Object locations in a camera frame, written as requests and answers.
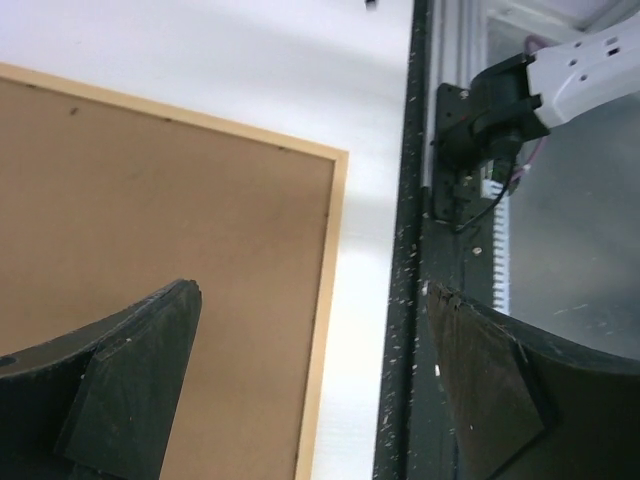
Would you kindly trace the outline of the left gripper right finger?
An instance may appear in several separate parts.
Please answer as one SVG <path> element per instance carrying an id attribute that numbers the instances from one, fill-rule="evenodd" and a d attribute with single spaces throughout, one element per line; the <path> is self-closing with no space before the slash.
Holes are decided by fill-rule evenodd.
<path id="1" fill-rule="evenodd" d="M 435 282 L 427 317 L 471 478 L 638 478 L 638 361 Z"/>

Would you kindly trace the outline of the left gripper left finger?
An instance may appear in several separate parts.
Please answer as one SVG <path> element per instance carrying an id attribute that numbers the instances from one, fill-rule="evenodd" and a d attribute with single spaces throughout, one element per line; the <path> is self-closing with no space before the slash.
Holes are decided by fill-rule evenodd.
<path id="1" fill-rule="evenodd" d="M 159 478 L 201 307 L 180 279 L 2 356 L 2 478 Z"/>

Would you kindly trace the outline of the wooden picture frame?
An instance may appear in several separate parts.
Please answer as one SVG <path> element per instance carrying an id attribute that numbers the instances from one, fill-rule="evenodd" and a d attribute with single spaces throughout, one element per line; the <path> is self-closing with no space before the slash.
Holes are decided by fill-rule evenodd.
<path id="1" fill-rule="evenodd" d="M 348 155 L 1 68 L 1 358 L 180 279 L 201 314 L 157 479 L 312 472 Z"/>

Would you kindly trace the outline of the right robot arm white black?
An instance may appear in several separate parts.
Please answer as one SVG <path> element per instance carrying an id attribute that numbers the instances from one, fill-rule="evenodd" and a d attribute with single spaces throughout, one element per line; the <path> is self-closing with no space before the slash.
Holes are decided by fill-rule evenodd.
<path id="1" fill-rule="evenodd" d="M 524 143 L 638 90 L 639 17 L 633 15 L 480 72 L 462 115 L 437 133 L 437 158 L 453 171 L 512 159 Z"/>

